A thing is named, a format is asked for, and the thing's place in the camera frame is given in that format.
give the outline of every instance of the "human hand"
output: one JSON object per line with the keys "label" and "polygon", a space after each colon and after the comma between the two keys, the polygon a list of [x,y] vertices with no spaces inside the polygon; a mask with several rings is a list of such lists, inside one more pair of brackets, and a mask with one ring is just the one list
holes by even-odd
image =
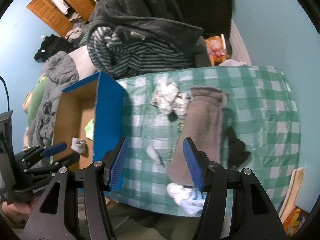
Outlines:
{"label": "human hand", "polygon": [[29,203],[15,201],[8,205],[7,202],[2,203],[3,213],[14,223],[19,224],[26,220],[35,208],[39,197],[34,198]]}

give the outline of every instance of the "green cloth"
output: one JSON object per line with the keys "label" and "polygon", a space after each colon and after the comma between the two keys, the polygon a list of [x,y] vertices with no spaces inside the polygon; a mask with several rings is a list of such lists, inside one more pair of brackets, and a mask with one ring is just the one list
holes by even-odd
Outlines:
{"label": "green cloth", "polygon": [[45,89],[45,86],[46,86],[48,80],[49,80],[48,77],[42,75],[39,78],[39,81],[33,90],[31,103],[30,103],[30,107],[28,110],[28,119],[27,119],[28,120],[28,127],[30,126],[31,121],[36,117],[36,113],[37,113],[38,108],[41,104],[44,89]]}
{"label": "green cloth", "polygon": [[94,133],[94,119],[90,120],[88,124],[84,127],[85,136],[93,141],[93,133]]}
{"label": "green cloth", "polygon": [[89,31],[90,31],[90,28],[87,28],[87,29],[83,32],[82,39],[81,39],[81,41],[79,42],[79,47],[82,47],[82,46],[87,45],[87,39],[88,39],[88,36],[89,36]]}
{"label": "green cloth", "polygon": [[[167,166],[178,140],[179,120],[174,115],[168,118],[150,104],[158,83],[174,81],[183,92],[206,85],[229,93],[222,130],[232,125],[252,153],[239,170],[252,169],[273,204],[282,202],[292,171],[298,166],[300,123],[284,74],[273,67],[256,66],[194,68],[119,80],[126,89],[122,135],[129,140],[129,151],[123,187],[107,197],[153,212],[187,216],[166,192],[171,183],[166,168],[154,165],[146,154],[146,148],[153,144]],[[227,167],[228,144],[221,152],[221,164]],[[227,212],[231,203],[229,192]]]}

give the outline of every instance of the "brown towel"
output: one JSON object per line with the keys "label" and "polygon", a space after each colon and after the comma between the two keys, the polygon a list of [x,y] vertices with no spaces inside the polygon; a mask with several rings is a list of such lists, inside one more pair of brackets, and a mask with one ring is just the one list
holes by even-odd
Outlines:
{"label": "brown towel", "polygon": [[210,161],[220,163],[222,107],[227,101],[227,94],[213,87],[192,87],[191,92],[193,100],[188,108],[184,129],[167,168],[170,179],[185,186],[193,186],[193,182],[183,155],[183,140],[191,137],[197,149],[205,152]]}

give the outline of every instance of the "blue cardboard box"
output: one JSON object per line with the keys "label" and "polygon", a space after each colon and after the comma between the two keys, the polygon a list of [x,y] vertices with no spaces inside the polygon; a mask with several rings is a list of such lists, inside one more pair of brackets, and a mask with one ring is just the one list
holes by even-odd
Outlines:
{"label": "blue cardboard box", "polygon": [[[124,88],[103,72],[94,73],[65,88],[59,100],[53,143],[64,141],[68,148],[55,155],[54,159],[73,152],[73,137],[86,141],[87,152],[80,154],[79,162],[70,167],[72,170],[85,168],[113,150],[121,137],[123,96]],[[92,119],[93,141],[86,138],[84,130]]]}

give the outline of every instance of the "clothes pile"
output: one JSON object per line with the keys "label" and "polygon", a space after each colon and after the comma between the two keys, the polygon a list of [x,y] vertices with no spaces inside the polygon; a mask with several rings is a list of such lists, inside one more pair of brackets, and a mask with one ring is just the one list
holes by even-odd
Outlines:
{"label": "clothes pile", "polygon": [[93,64],[114,79],[195,66],[203,29],[174,20],[155,0],[101,0],[89,21]]}
{"label": "clothes pile", "polygon": [[87,41],[87,37],[85,36],[87,36],[89,32],[89,28],[90,25],[85,22],[74,23],[72,30],[66,34],[65,39],[77,48],[82,47]]}
{"label": "clothes pile", "polygon": [[75,49],[76,47],[73,46],[73,44],[71,44],[70,42],[66,41],[64,38],[52,34],[44,38],[41,43],[40,49],[34,56],[34,59],[41,59],[42,62],[45,62],[59,51],[70,53]]}
{"label": "clothes pile", "polygon": [[79,80],[76,64],[63,51],[50,57],[45,65],[48,81],[36,116],[30,122],[28,133],[30,147],[51,145],[61,91]]}

